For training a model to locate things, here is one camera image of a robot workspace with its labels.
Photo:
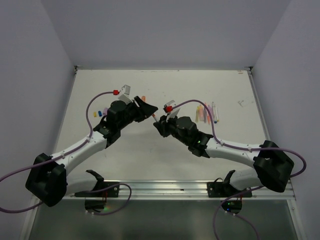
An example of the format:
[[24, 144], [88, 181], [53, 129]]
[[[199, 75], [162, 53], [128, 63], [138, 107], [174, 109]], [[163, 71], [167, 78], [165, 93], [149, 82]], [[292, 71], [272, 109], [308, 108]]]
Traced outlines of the orange capped white marker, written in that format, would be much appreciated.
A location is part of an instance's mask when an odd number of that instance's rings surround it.
[[157, 118], [157, 116], [156, 116], [155, 114], [152, 114], [152, 117], [153, 117], [153, 119], [155, 120], [155, 122], [158, 122], [158, 121], [159, 121], [158, 118]]

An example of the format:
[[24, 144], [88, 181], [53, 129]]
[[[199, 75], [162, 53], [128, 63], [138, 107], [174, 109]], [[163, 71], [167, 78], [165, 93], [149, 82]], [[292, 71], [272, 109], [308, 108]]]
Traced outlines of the yellow capped pink highlighter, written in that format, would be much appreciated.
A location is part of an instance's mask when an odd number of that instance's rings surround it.
[[200, 122], [204, 121], [204, 108], [202, 105], [198, 106], [198, 118]]

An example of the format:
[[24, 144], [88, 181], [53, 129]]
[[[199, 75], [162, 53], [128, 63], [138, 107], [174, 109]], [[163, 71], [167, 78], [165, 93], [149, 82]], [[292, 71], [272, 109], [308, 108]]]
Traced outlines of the red slim pen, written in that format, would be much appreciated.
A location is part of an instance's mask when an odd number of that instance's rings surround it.
[[210, 116], [209, 116], [209, 113], [208, 113], [208, 111], [207, 111], [207, 104], [205, 103], [205, 107], [204, 107], [204, 109], [203, 109], [203, 117], [204, 117], [204, 122], [205, 123], [210, 123], [211, 122], [211, 120], [210, 120]]

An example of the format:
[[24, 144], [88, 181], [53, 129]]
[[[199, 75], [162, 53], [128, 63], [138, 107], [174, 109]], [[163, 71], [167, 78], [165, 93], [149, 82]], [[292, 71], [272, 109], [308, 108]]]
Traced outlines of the blue white marker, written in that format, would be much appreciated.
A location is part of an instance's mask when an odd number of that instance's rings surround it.
[[213, 108], [213, 111], [214, 111], [214, 118], [215, 118], [215, 120], [216, 120], [215, 105], [216, 105], [216, 104], [215, 104], [214, 102], [212, 102], [212, 108]]

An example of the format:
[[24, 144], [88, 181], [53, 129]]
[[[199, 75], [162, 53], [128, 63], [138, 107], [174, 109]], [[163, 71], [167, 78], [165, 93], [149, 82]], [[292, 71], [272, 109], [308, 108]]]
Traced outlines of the yellow white marker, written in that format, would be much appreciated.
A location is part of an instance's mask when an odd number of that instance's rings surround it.
[[216, 105], [214, 106], [214, 109], [215, 109], [215, 117], [216, 117], [216, 121], [217, 121], [217, 122], [219, 122], [219, 121], [220, 121], [220, 119], [219, 119], [219, 114], [218, 114], [218, 108], [217, 108], [217, 106], [216, 106]]

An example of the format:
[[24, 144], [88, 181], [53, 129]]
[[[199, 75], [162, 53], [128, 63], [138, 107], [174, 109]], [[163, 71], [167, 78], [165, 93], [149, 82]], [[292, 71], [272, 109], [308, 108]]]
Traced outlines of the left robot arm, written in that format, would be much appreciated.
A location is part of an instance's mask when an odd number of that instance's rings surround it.
[[26, 189], [48, 207], [53, 207], [68, 194], [83, 192], [95, 197], [101, 195], [107, 185], [95, 171], [87, 170], [80, 181], [68, 179], [68, 175], [82, 162], [116, 142], [127, 125], [142, 122], [157, 110], [156, 106], [138, 96], [127, 102], [112, 102], [107, 114], [97, 126], [90, 128], [89, 135], [83, 140], [58, 153], [42, 153], [36, 157], [25, 183]]

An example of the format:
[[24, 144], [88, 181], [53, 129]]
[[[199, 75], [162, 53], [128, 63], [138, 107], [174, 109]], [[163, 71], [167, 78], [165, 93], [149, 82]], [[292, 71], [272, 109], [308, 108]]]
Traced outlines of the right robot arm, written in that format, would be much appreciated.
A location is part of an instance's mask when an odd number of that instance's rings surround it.
[[294, 162], [272, 141], [250, 145], [216, 140], [200, 131], [188, 116], [163, 115], [153, 126], [162, 137], [172, 136], [197, 157], [224, 159], [248, 167], [230, 170], [222, 182], [211, 183], [218, 197], [232, 197], [253, 187], [266, 187], [277, 193], [286, 189]]

